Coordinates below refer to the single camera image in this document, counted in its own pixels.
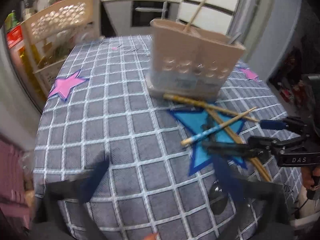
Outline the person's right hand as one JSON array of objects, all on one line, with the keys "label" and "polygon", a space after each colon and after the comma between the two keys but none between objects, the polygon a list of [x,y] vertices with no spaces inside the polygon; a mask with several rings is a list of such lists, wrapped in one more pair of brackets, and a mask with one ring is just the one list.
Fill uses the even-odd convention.
[{"label": "person's right hand", "polygon": [[319,186],[316,186],[316,183],[314,182],[314,179],[312,177],[319,177],[319,166],[316,166],[313,170],[311,170],[310,167],[304,166],[300,168],[301,174],[302,174],[302,185],[307,190],[316,191]]}]

